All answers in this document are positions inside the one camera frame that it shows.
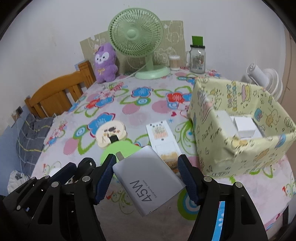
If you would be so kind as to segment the green oval case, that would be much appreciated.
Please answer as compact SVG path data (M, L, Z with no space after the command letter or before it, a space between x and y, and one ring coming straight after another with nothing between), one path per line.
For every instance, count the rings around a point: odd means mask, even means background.
M100 157L100 164L102 164L104 162L104 160L106 159L106 157L109 154L116 155L117 152L121 152L122 156L124 158L126 158L126 157L132 155L133 153L137 152L140 149L141 149L140 146L134 145L129 141L116 141L116 142L108 145L103 150L103 153Z

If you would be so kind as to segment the white 45W charger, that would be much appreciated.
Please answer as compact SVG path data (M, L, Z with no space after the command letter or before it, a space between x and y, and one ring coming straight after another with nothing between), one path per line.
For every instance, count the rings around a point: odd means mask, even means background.
M113 172L141 216L155 211L185 188L150 146L114 164Z

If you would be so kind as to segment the white rectangular box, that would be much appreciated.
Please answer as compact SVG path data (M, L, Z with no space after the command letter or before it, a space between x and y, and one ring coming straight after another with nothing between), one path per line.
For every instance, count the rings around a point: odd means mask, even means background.
M234 136L239 137L238 130L234 125L232 118L225 110L217 110L216 118L222 131L225 133L226 137L233 138Z

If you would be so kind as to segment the grey plaid bedding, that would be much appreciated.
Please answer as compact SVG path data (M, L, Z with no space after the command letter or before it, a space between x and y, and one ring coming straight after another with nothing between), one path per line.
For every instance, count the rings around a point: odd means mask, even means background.
M16 141L16 153L20 159L22 173L31 176L53 120L53 117L37 118L31 113L27 115Z

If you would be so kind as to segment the white box in bin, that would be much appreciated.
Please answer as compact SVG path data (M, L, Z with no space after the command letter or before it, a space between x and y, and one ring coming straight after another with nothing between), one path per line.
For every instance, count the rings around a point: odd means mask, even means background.
M241 139L262 138L262 134L252 118L233 116L232 119Z

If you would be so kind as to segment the yellow cartoon wrapped box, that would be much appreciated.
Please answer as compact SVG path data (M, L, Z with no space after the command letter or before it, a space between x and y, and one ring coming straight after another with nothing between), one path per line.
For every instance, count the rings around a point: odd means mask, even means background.
M278 162L295 141L295 124L260 86L199 77L190 101L201 171L216 178Z

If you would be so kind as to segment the wooden bed headboard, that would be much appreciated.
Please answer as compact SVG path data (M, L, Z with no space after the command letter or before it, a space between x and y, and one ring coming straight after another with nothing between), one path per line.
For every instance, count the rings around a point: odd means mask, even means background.
M32 97L26 97L25 104L30 113L40 118L60 115L71 107L68 91L74 101L83 94L81 85L89 88L95 82L95 75L88 60L78 65L79 70L53 79L40 87Z

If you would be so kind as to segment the white standing fan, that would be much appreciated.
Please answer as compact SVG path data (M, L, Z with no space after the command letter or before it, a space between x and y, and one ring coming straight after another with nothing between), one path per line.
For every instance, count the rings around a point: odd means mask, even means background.
M248 66L246 73L257 85L267 90L275 100L279 100L283 91L283 83L273 68L261 70L255 63Z

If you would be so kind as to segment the purple plush bunny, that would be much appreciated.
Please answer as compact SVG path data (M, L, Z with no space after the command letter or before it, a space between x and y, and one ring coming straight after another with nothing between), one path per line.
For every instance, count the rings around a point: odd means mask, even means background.
M94 74L98 83L115 80L118 71L115 61L116 51L112 44L107 42L101 45L94 56Z

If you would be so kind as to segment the glass mason jar mug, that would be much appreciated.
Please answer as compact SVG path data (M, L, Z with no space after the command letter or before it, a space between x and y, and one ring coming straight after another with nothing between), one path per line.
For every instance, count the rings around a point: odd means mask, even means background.
M205 73L205 45L202 36L192 36L191 50L186 54L189 54L189 61L186 60L186 64L189 66L189 70L196 74Z

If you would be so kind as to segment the cotton swab container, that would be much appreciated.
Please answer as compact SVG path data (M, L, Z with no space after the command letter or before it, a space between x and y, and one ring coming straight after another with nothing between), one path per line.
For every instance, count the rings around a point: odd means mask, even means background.
M170 69L172 71L178 71L181 68L181 57L179 55L169 56Z

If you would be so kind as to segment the green desk fan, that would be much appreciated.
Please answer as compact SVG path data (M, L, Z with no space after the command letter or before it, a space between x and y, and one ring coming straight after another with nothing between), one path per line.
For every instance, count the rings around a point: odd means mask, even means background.
M145 65L135 72L135 78L151 80L170 74L170 68L154 65L152 60L164 34L161 20L153 12L142 8L125 9L111 20L108 33L111 44L121 54L145 58Z

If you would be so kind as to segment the wall socket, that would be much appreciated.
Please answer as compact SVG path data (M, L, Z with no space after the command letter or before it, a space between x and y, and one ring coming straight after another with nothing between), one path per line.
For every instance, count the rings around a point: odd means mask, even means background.
M21 115L23 113L23 109L19 106L17 109L16 109L16 113L18 115Z

